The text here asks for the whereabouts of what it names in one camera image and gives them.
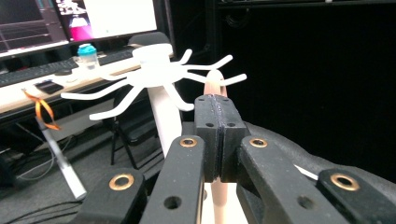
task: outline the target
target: monitor screen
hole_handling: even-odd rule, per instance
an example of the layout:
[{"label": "monitor screen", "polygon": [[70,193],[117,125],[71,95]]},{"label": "monitor screen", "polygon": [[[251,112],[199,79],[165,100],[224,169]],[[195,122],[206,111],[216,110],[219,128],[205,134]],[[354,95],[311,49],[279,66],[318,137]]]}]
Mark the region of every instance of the monitor screen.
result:
[{"label": "monitor screen", "polygon": [[56,0],[69,41],[157,29],[153,0]]},{"label": "monitor screen", "polygon": [[67,43],[51,0],[0,1],[0,58]]}]

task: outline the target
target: brass bushing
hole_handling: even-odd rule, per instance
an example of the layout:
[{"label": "brass bushing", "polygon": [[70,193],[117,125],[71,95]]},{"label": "brass bushing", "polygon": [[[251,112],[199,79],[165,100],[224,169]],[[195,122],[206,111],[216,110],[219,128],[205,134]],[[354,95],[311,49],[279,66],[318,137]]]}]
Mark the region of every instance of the brass bushing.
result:
[{"label": "brass bushing", "polygon": [[180,145],[183,147],[195,147],[197,145],[197,140],[193,138],[183,138],[180,140]]},{"label": "brass bushing", "polygon": [[330,176],[330,180],[334,183],[335,186],[345,190],[358,190],[360,188],[358,181],[349,175],[343,174],[333,174]]},{"label": "brass bushing", "polygon": [[268,143],[264,139],[261,138],[252,138],[249,143],[254,147],[267,147]]},{"label": "brass bushing", "polygon": [[[128,182],[123,185],[117,184],[117,180],[119,180],[121,178],[127,178]],[[108,183],[108,186],[114,190],[125,190],[125,189],[128,189],[129,187],[131,187],[133,183],[134,183],[134,177],[132,175],[121,174],[121,175],[115,175]]]}]

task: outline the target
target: orange clip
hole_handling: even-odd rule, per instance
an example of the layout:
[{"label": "orange clip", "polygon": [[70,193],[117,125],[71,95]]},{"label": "orange clip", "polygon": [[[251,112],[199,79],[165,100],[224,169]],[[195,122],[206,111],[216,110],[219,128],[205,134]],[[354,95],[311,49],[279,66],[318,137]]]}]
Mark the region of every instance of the orange clip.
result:
[{"label": "orange clip", "polygon": [[[55,120],[54,120],[54,115],[53,115],[53,111],[50,108],[50,106],[47,104],[47,102],[45,102],[43,99],[40,99],[38,97],[35,97],[31,94],[29,94],[26,90],[22,90],[23,93],[27,96],[27,98],[31,99],[32,101],[35,102],[35,115],[41,120],[43,121],[44,125],[46,125],[46,127],[53,129],[53,130],[61,130],[61,127],[59,127],[58,124],[56,124]],[[42,116],[41,116],[41,106],[43,105],[43,107],[47,110],[47,112],[49,113],[50,118],[52,119],[52,123],[53,124],[48,124],[46,122],[44,122]]]}]

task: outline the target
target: plastic bottle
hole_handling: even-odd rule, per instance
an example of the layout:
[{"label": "plastic bottle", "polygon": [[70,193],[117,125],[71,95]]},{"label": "plastic bottle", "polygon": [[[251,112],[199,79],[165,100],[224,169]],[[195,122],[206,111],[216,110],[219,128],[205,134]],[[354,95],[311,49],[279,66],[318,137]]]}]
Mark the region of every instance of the plastic bottle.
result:
[{"label": "plastic bottle", "polygon": [[91,44],[83,44],[78,47],[78,56],[85,66],[92,70],[98,63],[96,48]]}]

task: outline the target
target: white pole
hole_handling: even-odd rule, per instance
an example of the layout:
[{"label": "white pole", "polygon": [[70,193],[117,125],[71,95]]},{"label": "white pole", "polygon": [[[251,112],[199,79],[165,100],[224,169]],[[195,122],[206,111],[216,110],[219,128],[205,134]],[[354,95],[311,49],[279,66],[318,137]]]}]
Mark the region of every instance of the white pole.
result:
[{"label": "white pole", "polygon": [[49,149],[55,155],[56,160],[58,162],[58,166],[61,169],[62,174],[64,175],[64,178],[66,179],[66,182],[69,185],[69,188],[72,190],[74,197],[76,198],[76,200],[81,200],[85,198],[87,194],[87,190],[85,190],[81,181],[78,179],[78,176],[74,171],[73,167],[67,161],[67,158],[64,156],[58,144],[53,139],[50,130],[44,125],[44,123],[40,119],[35,118],[35,120],[37,120],[40,130],[44,134],[44,137],[46,138],[49,144]]},{"label": "white pole", "polygon": [[164,87],[148,88],[148,96],[166,157],[173,140],[181,136],[180,112]]}]

